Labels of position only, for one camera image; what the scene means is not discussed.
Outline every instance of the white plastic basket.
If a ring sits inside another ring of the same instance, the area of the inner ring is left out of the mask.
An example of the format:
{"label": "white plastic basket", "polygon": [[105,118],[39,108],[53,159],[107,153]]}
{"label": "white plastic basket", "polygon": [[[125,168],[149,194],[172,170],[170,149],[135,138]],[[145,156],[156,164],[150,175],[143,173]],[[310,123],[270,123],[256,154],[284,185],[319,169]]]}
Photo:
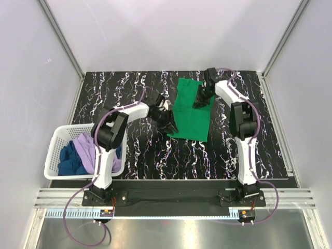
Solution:
{"label": "white plastic basket", "polygon": [[53,134],[48,148],[45,161],[44,176],[49,180],[71,180],[87,179],[93,175],[58,175],[58,164],[60,163],[60,151],[70,140],[75,139],[82,133],[91,133],[93,123],[72,124],[58,127]]}

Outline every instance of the green towel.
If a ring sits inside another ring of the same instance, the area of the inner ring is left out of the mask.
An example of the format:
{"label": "green towel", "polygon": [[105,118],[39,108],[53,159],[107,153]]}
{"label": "green towel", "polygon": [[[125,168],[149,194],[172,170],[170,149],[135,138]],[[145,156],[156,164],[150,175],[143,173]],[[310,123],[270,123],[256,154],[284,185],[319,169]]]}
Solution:
{"label": "green towel", "polygon": [[177,97],[173,106],[173,113],[176,126],[179,130],[170,137],[177,139],[190,139],[207,142],[210,126],[210,116],[214,97],[211,98],[210,105],[200,109],[192,107],[198,85],[203,82],[192,79],[180,78],[177,85]]}

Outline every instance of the white wall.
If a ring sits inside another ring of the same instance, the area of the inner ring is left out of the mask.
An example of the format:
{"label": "white wall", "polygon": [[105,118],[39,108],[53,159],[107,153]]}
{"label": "white wall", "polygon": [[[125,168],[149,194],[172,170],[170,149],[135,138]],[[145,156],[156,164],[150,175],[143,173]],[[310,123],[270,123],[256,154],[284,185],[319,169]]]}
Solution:
{"label": "white wall", "polygon": [[262,71],[300,0],[47,0],[84,71]]}
{"label": "white wall", "polygon": [[303,187],[332,245],[332,2],[311,1],[268,75]]}
{"label": "white wall", "polygon": [[54,129],[79,79],[34,0],[0,1],[0,241],[22,248]]}

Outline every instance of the purple cloth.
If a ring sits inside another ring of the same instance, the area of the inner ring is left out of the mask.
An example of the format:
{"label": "purple cloth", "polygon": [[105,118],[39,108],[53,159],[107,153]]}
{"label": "purple cloth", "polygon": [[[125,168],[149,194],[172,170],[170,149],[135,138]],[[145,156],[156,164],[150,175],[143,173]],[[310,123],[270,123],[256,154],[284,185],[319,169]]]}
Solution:
{"label": "purple cloth", "polygon": [[[82,133],[80,136],[75,138],[73,142],[76,151],[82,160],[84,168],[89,174],[94,174],[95,147],[93,143],[93,138],[87,133]],[[121,159],[118,159],[117,155],[115,154],[115,157],[113,158],[112,173],[119,172],[120,170]]]}

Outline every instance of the black marble table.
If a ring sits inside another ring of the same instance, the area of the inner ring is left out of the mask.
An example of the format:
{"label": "black marble table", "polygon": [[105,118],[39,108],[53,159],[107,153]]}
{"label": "black marble table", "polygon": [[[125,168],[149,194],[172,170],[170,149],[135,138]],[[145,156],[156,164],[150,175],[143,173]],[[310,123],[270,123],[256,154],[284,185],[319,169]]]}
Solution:
{"label": "black marble table", "polygon": [[[219,74],[230,72],[219,71]],[[203,71],[87,72],[73,124],[91,123],[101,107],[138,100],[144,86],[153,87],[174,103],[179,78],[203,81]],[[237,71],[234,85],[259,101],[261,131],[257,138],[256,168],[261,178],[287,178],[264,94],[255,71]],[[238,152],[229,132],[230,108],[221,98],[213,103],[206,143],[171,139],[144,118],[128,124],[127,161],[123,179],[235,178]]]}

